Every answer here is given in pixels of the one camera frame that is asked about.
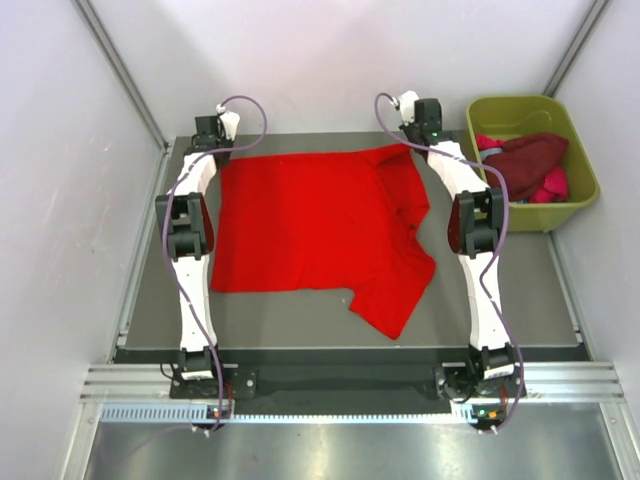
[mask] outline white wall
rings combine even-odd
[[[616,0],[562,86],[602,193],[557,232],[596,354],[640,425],[640,2]]]
[[[0,8],[0,477],[54,478],[159,152],[70,1]]]
[[[476,96],[541,92],[590,3],[94,0],[167,137],[233,93],[264,102],[272,132],[379,130],[375,94],[409,88],[461,127]]]

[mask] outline purple cable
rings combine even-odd
[[[258,145],[264,139],[264,136],[267,133],[267,114],[264,111],[264,108],[262,108],[262,105],[260,105],[256,100],[246,95],[233,95],[227,98],[224,102],[222,102],[221,106],[224,107],[227,103],[233,100],[238,100],[238,99],[247,100],[253,103],[256,107],[258,107],[258,110],[260,110],[260,114],[262,115],[262,120],[263,120],[262,133],[255,141],[251,142],[249,145],[244,145],[241,147],[214,148],[212,150],[207,150],[206,152],[202,153],[202,155],[200,155],[198,158],[195,159],[195,161],[189,166],[185,174],[181,178],[179,178],[178,181],[169,190],[169,198],[167,200],[167,211],[165,212],[165,215],[164,215],[164,222],[162,224],[162,237],[161,237],[162,238],[162,256],[164,257],[164,261],[167,264],[167,268],[171,272],[171,276],[173,277],[173,280],[175,281],[176,286],[178,287],[178,291],[187,301],[187,304],[189,305],[189,310],[191,311],[191,315],[193,315],[193,318],[196,321],[198,328],[200,329],[200,331],[202,332],[202,335],[204,335],[204,338],[207,340],[207,343],[209,344],[209,349],[211,350],[211,354],[213,356],[213,362],[216,367],[216,374],[218,375],[218,406],[220,407],[220,411],[222,411],[222,401],[224,400],[223,399],[222,365],[220,364],[220,358],[218,357],[218,353],[216,352],[215,345],[213,344],[211,337],[207,333],[207,329],[204,327],[204,325],[198,318],[198,314],[196,313],[195,309],[193,308],[193,305],[191,304],[191,299],[189,298],[189,295],[187,295],[187,292],[185,291],[184,287],[178,280],[176,271],[173,268],[173,262],[171,261],[171,256],[169,255],[168,237],[169,237],[169,222],[171,219],[171,209],[173,208],[173,200],[175,198],[176,189],[189,176],[189,174],[193,170],[193,167],[195,167],[198,164],[198,162],[200,162],[200,160],[207,157],[208,155],[213,155],[216,153],[240,152],[243,150],[249,150],[255,147],[256,145]],[[221,415],[218,415],[216,419],[216,424],[213,427],[214,432],[220,426],[220,417]]]
[[[476,163],[476,162],[470,162],[469,160],[467,160],[465,158],[456,157],[455,155],[452,155],[452,154],[450,154],[448,152],[444,152],[442,150],[438,150],[437,148],[431,148],[431,147],[427,147],[425,145],[412,143],[412,142],[409,142],[408,140],[405,140],[404,138],[400,137],[399,135],[396,135],[395,133],[393,133],[385,125],[384,121],[382,120],[382,117],[380,116],[380,110],[378,108],[378,103],[380,102],[380,99],[383,98],[383,97],[386,98],[387,100],[389,100],[391,102],[391,104],[395,104],[397,102],[397,100],[394,97],[392,97],[391,95],[389,95],[388,93],[382,92],[382,93],[379,93],[378,95],[376,95],[376,99],[375,99],[375,101],[373,103],[373,108],[375,110],[376,119],[378,120],[378,123],[380,124],[382,129],[388,135],[390,135],[392,138],[394,138],[398,142],[403,143],[403,144],[405,144],[405,145],[407,145],[407,146],[409,146],[411,148],[414,148],[416,150],[421,150],[421,151],[424,151],[424,152],[437,153],[437,154],[443,155],[445,157],[451,158],[452,160],[454,160],[456,162],[460,162],[460,163],[462,163],[464,165],[468,165],[471,168],[477,168],[477,169],[480,169],[480,170],[485,170],[487,172],[491,172],[496,176],[496,178],[498,179],[498,182],[500,183],[500,188],[502,189],[502,195],[504,197],[504,213],[503,213],[503,220],[502,220],[502,229],[500,230],[500,238],[498,239],[498,245],[496,246],[496,249],[493,252],[493,256],[491,257],[491,260],[489,260],[489,263],[487,264],[485,269],[480,274],[480,285],[482,286],[482,290],[484,290],[484,293],[487,295],[487,298],[489,298],[489,301],[491,302],[491,305],[493,305],[493,309],[496,311],[496,314],[498,315],[498,318],[500,319],[500,322],[504,326],[505,332],[507,332],[507,336],[509,337],[509,340],[511,341],[511,344],[513,345],[513,347],[516,350],[516,355],[518,356],[518,362],[520,363],[520,384],[518,385],[518,391],[516,392],[516,396],[513,399],[513,405],[511,406],[511,409],[509,410],[509,413],[507,413],[507,417],[504,419],[504,422],[502,422],[498,427],[496,427],[496,434],[497,434],[499,431],[501,431],[507,425],[507,423],[513,417],[513,414],[515,413],[516,408],[518,407],[518,403],[520,402],[520,399],[522,398],[522,394],[524,393],[524,359],[522,357],[522,349],[520,348],[520,345],[516,341],[516,338],[515,338],[515,335],[513,333],[513,330],[511,329],[511,326],[509,325],[509,323],[502,316],[502,312],[500,311],[500,309],[498,308],[498,305],[493,300],[493,297],[491,296],[491,293],[489,292],[489,289],[487,289],[487,287],[484,284],[484,276],[487,274],[487,272],[489,271],[491,266],[496,262],[496,260],[500,256],[500,253],[502,252],[502,246],[504,245],[505,238],[507,237],[507,228],[509,226],[509,192],[507,190],[507,184],[506,184],[506,182],[504,180],[504,177],[500,173],[500,171],[498,171],[497,169],[495,169],[495,168],[493,168],[493,167],[491,167],[489,165],[484,165],[482,163]]]

